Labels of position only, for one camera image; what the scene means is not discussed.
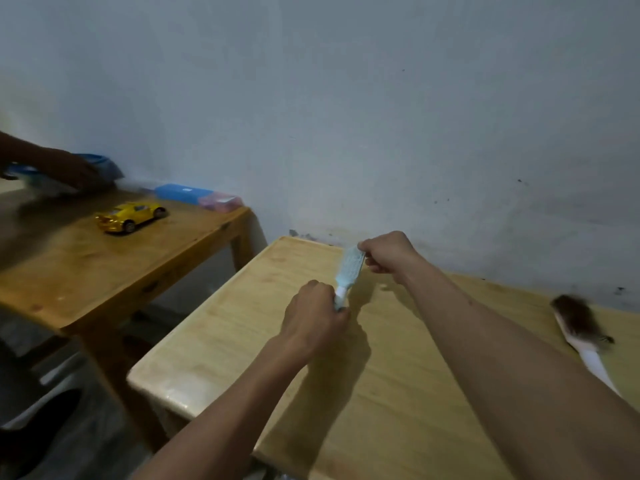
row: person's hand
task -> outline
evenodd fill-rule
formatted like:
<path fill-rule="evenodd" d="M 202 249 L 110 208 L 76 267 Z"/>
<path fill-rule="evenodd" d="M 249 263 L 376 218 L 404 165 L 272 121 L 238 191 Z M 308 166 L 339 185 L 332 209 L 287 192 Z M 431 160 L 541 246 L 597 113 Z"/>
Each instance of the person's hand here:
<path fill-rule="evenodd" d="M 34 161 L 29 162 L 41 173 L 77 190 L 104 185 L 98 171 L 84 158 L 64 150 L 43 148 Z"/>
<path fill-rule="evenodd" d="M 359 242 L 358 249 L 367 254 L 365 264 L 373 273 L 390 273 L 396 281 L 405 268 L 421 259 L 406 234 L 398 230 Z"/>
<path fill-rule="evenodd" d="M 280 336 L 305 363 L 347 327 L 349 309 L 336 312 L 334 296 L 331 285 L 309 281 L 292 298 L 284 313 Z"/>

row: white brush handle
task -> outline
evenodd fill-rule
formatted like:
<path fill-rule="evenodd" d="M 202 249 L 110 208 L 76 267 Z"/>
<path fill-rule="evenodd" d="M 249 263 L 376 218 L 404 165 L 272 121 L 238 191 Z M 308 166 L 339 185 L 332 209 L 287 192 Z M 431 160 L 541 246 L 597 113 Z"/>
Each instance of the white brush handle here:
<path fill-rule="evenodd" d="M 609 377 L 607 370 L 604 368 L 604 364 L 600 360 L 600 355 L 595 350 L 578 350 L 580 354 L 580 358 L 587 366 L 587 369 L 598 379 L 600 379 L 604 384 L 609 386 L 609 388 L 615 392 L 617 395 L 620 395 L 618 389 L 613 385 L 611 378 Z"/>
<path fill-rule="evenodd" d="M 347 296 L 348 288 L 345 286 L 338 286 L 335 289 L 335 298 L 333 300 L 333 306 L 336 311 L 340 310 L 344 306 L 344 298 Z"/>

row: toy car wheel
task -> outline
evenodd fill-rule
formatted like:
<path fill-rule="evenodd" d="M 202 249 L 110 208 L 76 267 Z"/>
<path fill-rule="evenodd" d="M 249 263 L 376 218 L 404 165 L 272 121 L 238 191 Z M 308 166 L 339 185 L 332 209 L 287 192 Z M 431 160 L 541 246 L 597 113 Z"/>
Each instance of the toy car wheel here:
<path fill-rule="evenodd" d="M 166 215 L 167 211 L 164 207 L 158 207 L 154 210 L 154 219 L 162 219 L 163 217 L 166 217 Z"/>
<path fill-rule="evenodd" d="M 127 234 L 131 234 L 133 231 L 136 230 L 136 223 L 133 221 L 125 221 L 124 224 L 122 225 L 122 230 Z"/>

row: wooden table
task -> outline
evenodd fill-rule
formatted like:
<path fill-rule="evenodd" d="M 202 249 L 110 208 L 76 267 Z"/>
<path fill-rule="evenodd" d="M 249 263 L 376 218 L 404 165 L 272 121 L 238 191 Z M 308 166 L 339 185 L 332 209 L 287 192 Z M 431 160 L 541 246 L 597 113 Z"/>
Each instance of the wooden table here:
<path fill-rule="evenodd" d="M 311 279 L 332 283 L 341 250 L 283 237 L 156 345 L 129 382 L 187 419 L 249 365 Z M 573 356 L 549 298 L 451 275 L 469 294 Z M 286 391 L 255 455 L 303 479 L 508 479 L 498 453 L 404 288 L 363 270 L 350 291 L 347 334 Z M 640 406 L 640 317 L 596 308 L 617 344 L 603 359 Z"/>
<path fill-rule="evenodd" d="M 139 194 L 34 201 L 0 194 L 0 305 L 58 335 L 76 335 L 148 446 L 166 436 L 147 400 L 126 383 L 132 365 L 116 327 L 206 258 L 231 244 L 236 269 L 251 258 L 250 209 L 219 214 L 165 201 L 169 217 L 130 235 L 100 232 L 92 214 Z"/>

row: yellow toy car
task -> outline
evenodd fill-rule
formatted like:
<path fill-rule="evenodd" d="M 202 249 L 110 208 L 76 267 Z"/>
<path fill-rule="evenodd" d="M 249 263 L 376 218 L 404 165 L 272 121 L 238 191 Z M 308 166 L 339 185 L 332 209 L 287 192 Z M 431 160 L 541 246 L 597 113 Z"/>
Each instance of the yellow toy car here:
<path fill-rule="evenodd" d="M 127 234 L 151 219 L 167 217 L 167 210 L 153 202 L 126 202 L 107 212 L 95 215 L 98 228 L 105 232 L 124 232 Z"/>

